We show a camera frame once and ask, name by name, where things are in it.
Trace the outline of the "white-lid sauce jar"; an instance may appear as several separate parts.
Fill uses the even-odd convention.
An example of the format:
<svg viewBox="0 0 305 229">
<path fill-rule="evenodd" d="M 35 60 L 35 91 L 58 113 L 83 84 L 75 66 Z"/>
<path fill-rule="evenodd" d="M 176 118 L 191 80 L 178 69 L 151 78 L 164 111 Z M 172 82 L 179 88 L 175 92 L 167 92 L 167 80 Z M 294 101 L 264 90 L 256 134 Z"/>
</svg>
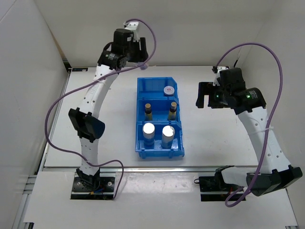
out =
<svg viewBox="0 0 305 229">
<path fill-rule="evenodd" d="M 174 96 L 175 89 L 172 86 L 166 86 L 163 89 L 164 96 Z"/>
<path fill-rule="evenodd" d="M 142 71 L 146 70 L 147 68 L 148 68 L 148 65 L 147 65 L 147 64 L 143 64 L 143 65 L 140 66 L 140 69 L 141 69 Z"/>
</svg>

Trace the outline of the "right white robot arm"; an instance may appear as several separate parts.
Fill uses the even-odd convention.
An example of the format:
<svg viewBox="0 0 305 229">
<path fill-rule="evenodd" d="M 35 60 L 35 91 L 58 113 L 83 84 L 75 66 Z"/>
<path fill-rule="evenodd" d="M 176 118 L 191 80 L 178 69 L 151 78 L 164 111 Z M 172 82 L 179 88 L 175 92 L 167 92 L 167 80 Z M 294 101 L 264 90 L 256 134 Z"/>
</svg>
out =
<svg viewBox="0 0 305 229">
<path fill-rule="evenodd" d="M 212 82 L 200 82 L 196 106 L 203 108 L 204 97 L 209 97 L 212 109 L 231 108 L 244 125 L 255 151 L 257 172 L 249 172 L 235 166 L 218 168 L 214 186 L 221 191 L 230 185 L 247 187 L 255 196 L 261 196 L 296 182 L 303 176 L 299 167 L 293 167 L 285 157 L 269 124 L 271 114 L 258 88 L 223 87 Z"/>
</svg>

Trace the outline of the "yellow-label brown bottle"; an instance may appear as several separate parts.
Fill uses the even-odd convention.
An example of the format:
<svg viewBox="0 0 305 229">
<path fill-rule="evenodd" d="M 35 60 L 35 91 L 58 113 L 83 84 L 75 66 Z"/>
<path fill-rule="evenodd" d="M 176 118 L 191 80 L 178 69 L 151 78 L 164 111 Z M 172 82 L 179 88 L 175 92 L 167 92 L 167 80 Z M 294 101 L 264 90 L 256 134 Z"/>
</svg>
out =
<svg viewBox="0 0 305 229">
<path fill-rule="evenodd" d="M 175 120 L 176 119 L 176 114 L 177 114 L 177 103 L 176 102 L 171 102 L 169 113 L 168 113 L 168 120 Z"/>
<path fill-rule="evenodd" d="M 151 107 L 150 103 L 146 103 L 145 104 L 144 115 L 145 115 L 145 120 L 146 121 L 152 121 L 153 120 L 153 117 L 152 117 L 152 107 Z"/>
</svg>

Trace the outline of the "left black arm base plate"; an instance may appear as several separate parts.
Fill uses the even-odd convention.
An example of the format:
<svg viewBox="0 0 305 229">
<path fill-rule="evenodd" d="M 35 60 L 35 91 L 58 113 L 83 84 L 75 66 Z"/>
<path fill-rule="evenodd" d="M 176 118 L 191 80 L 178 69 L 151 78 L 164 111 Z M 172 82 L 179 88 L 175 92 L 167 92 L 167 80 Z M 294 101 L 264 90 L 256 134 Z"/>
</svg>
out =
<svg viewBox="0 0 305 229">
<path fill-rule="evenodd" d="M 115 175 L 100 173 L 100 181 L 96 188 L 87 188 L 77 174 L 71 188 L 72 200 L 113 200 L 115 188 Z"/>
</svg>

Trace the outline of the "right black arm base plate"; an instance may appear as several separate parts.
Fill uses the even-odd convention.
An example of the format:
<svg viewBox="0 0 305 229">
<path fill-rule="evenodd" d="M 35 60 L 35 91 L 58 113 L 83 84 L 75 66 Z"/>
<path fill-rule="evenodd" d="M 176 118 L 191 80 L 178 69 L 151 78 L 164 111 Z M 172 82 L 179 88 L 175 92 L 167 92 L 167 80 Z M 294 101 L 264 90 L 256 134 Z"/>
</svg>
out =
<svg viewBox="0 0 305 229">
<path fill-rule="evenodd" d="M 198 177 L 193 182 L 199 185 L 202 202 L 225 202 L 227 197 L 239 188 L 237 185 L 219 187 L 214 177 Z"/>
</svg>

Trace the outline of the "blue-label silver-lid shaker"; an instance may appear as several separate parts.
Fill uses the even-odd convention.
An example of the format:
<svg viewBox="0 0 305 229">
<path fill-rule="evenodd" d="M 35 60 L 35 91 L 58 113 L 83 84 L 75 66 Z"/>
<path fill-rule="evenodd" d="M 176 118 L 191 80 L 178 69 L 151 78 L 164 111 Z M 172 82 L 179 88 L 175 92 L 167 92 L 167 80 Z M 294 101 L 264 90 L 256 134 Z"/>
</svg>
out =
<svg viewBox="0 0 305 229">
<path fill-rule="evenodd" d="M 154 144 L 155 126 L 152 123 L 145 123 L 142 127 L 142 134 L 144 137 L 144 144 L 152 146 Z"/>
<path fill-rule="evenodd" d="M 175 135 L 175 129 L 171 125 L 166 125 L 162 129 L 162 147 L 171 148 Z"/>
</svg>

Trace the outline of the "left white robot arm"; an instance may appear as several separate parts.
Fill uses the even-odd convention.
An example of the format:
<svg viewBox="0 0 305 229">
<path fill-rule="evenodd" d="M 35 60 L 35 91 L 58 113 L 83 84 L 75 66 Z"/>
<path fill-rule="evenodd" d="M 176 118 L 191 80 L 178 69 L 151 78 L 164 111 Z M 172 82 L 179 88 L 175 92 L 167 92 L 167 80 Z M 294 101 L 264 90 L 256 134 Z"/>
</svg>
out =
<svg viewBox="0 0 305 229">
<path fill-rule="evenodd" d="M 94 77 L 97 83 L 89 87 L 79 107 L 69 110 L 68 116 L 80 138 L 81 155 L 84 157 L 76 172 L 89 191 L 95 191 L 100 186 L 98 142 L 105 124 L 98 117 L 105 96 L 118 76 L 117 71 L 127 62 L 141 63 L 147 58 L 146 40 L 139 37 L 134 22 L 124 29 L 116 29 L 113 41 L 104 47 L 97 61 Z"/>
</svg>

